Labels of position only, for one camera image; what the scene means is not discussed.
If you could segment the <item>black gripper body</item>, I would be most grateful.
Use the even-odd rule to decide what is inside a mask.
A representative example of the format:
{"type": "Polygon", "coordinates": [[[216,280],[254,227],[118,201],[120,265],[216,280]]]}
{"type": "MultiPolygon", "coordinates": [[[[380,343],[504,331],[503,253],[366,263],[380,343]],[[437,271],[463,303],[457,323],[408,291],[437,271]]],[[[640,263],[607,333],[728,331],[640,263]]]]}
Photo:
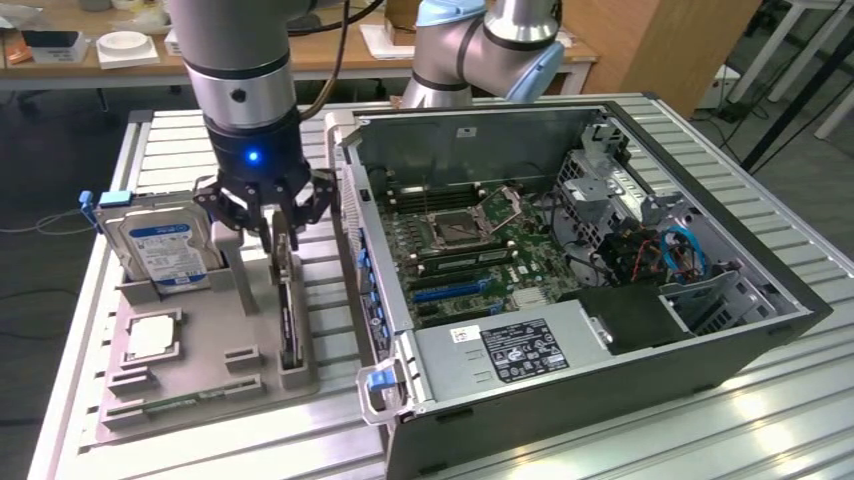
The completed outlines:
{"type": "Polygon", "coordinates": [[[310,179],[302,154],[298,110],[257,128],[218,125],[204,116],[221,186],[242,200],[254,191],[261,205],[288,204],[310,179]]]}

